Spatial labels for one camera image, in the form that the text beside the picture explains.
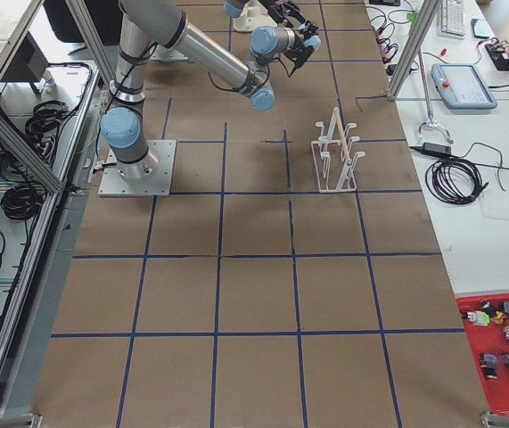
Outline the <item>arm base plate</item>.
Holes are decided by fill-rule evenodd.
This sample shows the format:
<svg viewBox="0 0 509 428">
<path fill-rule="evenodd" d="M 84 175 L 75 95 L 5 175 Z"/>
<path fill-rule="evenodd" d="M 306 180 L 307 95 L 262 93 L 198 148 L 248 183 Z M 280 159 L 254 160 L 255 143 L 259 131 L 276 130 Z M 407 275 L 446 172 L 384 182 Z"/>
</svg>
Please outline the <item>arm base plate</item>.
<svg viewBox="0 0 509 428">
<path fill-rule="evenodd" d="M 118 162 L 109 151 L 107 162 L 112 166 L 103 171 L 99 194 L 103 197 L 169 196 L 176 140 L 147 140 L 148 153 L 139 162 Z"/>
</svg>

